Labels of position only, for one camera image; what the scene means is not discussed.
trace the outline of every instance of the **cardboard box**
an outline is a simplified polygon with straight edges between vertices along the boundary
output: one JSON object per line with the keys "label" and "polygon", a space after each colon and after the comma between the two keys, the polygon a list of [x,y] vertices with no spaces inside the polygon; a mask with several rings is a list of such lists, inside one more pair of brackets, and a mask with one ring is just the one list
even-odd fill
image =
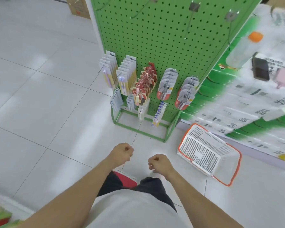
{"label": "cardboard box", "polygon": [[85,0],[66,0],[73,15],[91,19]]}

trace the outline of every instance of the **person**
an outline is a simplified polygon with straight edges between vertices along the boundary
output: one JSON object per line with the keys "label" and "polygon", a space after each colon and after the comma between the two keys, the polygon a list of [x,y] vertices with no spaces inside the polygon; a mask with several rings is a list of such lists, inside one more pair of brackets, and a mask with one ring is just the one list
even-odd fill
{"label": "person", "polygon": [[[133,151],[127,143],[115,146],[108,157],[19,228],[186,227],[159,178],[148,177],[131,189],[118,183],[112,170],[129,161]],[[194,228],[242,227],[194,189],[165,155],[154,155],[148,164],[172,184]]]}

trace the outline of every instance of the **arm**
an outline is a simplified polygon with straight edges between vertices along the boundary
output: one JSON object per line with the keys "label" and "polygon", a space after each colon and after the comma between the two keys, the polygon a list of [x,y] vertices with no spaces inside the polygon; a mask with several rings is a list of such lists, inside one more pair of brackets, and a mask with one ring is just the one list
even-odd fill
{"label": "arm", "polygon": [[133,148],[122,143],[78,182],[58,195],[19,228],[81,228],[106,177],[130,160]]}
{"label": "arm", "polygon": [[173,186],[194,228],[230,227],[242,228],[217,205],[201,195],[171,165],[163,154],[148,160],[149,169],[163,175]]}

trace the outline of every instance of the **orange bottle cap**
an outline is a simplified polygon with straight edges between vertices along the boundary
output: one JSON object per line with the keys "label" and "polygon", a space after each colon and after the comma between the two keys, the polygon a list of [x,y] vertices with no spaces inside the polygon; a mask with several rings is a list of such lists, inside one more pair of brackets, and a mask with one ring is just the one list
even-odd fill
{"label": "orange bottle cap", "polygon": [[252,42],[260,42],[262,39],[263,39],[264,35],[259,33],[259,32],[256,32],[256,31],[253,31],[249,36],[248,38],[252,41]]}

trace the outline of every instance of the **green pegboard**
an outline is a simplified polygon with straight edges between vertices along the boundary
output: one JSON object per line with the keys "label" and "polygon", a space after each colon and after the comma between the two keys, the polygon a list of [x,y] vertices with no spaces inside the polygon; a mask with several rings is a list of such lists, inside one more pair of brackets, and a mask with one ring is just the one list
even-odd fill
{"label": "green pegboard", "polygon": [[[116,53],[118,64],[126,55],[137,58],[137,72],[154,62],[159,80],[166,68],[179,72],[163,120],[171,122],[178,113],[174,103],[184,79],[203,80],[228,47],[260,0],[194,0],[198,12],[189,11],[192,0],[91,0],[103,46]],[[229,10],[239,11],[227,22]],[[150,95],[149,115],[155,115],[160,100],[158,84]]]}

